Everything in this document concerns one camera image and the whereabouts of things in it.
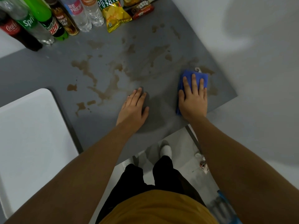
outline white sneaker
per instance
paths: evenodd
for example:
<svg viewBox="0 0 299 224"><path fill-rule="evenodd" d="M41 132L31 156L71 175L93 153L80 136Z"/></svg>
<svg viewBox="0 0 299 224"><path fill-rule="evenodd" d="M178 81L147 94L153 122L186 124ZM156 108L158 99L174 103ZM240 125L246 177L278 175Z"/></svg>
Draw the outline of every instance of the white sneaker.
<svg viewBox="0 0 299 224"><path fill-rule="evenodd" d="M160 157L162 157L162 156L169 156L169 158L172 157L172 150L171 150L171 147L169 145L164 145L161 148Z"/></svg>
<svg viewBox="0 0 299 224"><path fill-rule="evenodd" d="M126 168L131 163L134 164L133 157L125 160L124 162L122 162L124 168Z"/></svg>

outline green soda bottle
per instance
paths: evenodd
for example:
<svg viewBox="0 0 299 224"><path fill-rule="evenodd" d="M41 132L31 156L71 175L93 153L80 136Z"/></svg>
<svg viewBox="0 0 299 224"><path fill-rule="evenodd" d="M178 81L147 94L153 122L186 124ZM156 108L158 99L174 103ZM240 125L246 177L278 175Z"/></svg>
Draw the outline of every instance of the green soda bottle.
<svg viewBox="0 0 299 224"><path fill-rule="evenodd" d="M42 0L24 0L32 11L33 16L53 35L57 40L63 41L68 34L62 25L57 22L51 10Z"/></svg>

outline mustard yellow shirt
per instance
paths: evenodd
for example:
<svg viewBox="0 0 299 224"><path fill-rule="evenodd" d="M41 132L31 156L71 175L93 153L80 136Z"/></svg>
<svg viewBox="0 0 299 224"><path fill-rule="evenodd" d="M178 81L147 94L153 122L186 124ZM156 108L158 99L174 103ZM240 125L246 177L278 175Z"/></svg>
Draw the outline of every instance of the mustard yellow shirt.
<svg viewBox="0 0 299 224"><path fill-rule="evenodd" d="M100 224L200 223L218 224L209 210L192 198L150 190L118 204Z"/></svg>

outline blue microfiber towel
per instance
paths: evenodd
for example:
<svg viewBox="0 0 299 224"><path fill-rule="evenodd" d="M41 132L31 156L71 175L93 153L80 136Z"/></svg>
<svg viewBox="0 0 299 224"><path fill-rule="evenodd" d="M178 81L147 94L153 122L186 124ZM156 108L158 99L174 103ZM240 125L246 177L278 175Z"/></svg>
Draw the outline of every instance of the blue microfiber towel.
<svg viewBox="0 0 299 224"><path fill-rule="evenodd" d="M184 93L185 93L184 84L183 84L183 77L184 76L186 76L187 81L188 81L189 86L190 86L191 91L192 91L192 86L191 86L192 74L195 74L195 76L196 76L197 90L199 89L199 81L200 81L200 79L204 79L204 88L207 87L207 79L208 79L208 75L207 74L201 73L201 72L196 72L196 71L185 70L183 72L183 74L181 75L181 77L180 77L180 81L178 83L178 91L179 90L183 90ZM178 108L178 106L176 108L176 114L179 115L179 116L182 115L180 109Z"/></svg>

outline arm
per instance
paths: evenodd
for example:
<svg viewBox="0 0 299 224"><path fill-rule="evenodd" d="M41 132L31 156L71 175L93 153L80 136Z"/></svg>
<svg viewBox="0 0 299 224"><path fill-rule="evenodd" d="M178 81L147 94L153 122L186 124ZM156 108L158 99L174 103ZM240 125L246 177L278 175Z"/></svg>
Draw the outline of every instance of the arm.
<svg viewBox="0 0 299 224"><path fill-rule="evenodd" d="M203 80L192 91L184 79L179 108L189 121L213 178L243 223L298 223L299 190L249 149L206 119L207 88Z"/></svg>
<svg viewBox="0 0 299 224"><path fill-rule="evenodd" d="M141 114L146 93L140 94L141 88L128 96L110 133L66 165L6 224L88 223L122 148L148 117L148 107Z"/></svg>

